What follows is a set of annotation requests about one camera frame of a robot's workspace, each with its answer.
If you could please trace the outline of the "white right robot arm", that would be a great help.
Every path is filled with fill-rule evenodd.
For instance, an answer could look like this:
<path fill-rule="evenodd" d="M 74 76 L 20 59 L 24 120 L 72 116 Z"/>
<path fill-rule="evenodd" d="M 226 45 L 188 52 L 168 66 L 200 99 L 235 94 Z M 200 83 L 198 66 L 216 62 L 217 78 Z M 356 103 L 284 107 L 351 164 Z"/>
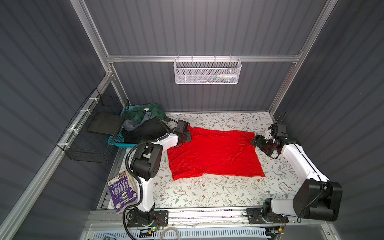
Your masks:
<path fill-rule="evenodd" d="M 332 182 L 310 160 L 301 143 L 288 136 L 284 124 L 271 124 L 265 134 L 256 134 L 251 142 L 265 155 L 274 152 L 291 164 L 301 187 L 292 199 L 266 199 L 260 209 L 264 222 L 285 222 L 285 217 L 335 222 L 339 217 L 343 188 Z"/>

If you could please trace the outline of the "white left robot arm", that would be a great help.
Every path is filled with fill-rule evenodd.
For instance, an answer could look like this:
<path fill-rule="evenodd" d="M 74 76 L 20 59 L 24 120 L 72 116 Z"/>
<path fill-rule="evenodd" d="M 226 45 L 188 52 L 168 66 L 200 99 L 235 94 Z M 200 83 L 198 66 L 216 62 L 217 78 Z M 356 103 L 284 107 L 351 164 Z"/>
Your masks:
<path fill-rule="evenodd" d="M 161 119 L 148 120 L 134 131 L 134 139 L 129 140 L 130 143 L 137 143 L 129 153 L 135 153 L 131 163 L 126 166 L 139 186 L 139 198 L 134 211 L 139 219 L 146 222 L 151 222 L 155 217 L 153 178 L 160 169 L 163 153 L 192 141 L 190 123 L 183 120 L 176 123 L 176 127 L 170 129 Z"/>

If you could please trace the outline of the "red t shirt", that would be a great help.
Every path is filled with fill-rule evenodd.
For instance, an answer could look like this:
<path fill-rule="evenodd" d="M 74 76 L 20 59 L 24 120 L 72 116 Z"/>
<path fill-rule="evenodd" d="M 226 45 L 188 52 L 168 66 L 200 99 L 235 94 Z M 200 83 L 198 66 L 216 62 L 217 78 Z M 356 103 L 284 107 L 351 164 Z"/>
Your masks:
<path fill-rule="evenodd" d="M 217 131 L 190 128 L 192 141 L 167 150 L 173 180 L 197 178 L 204 174 L 264 177 L 256 148 L 256 134 L 244 131 Z"/>

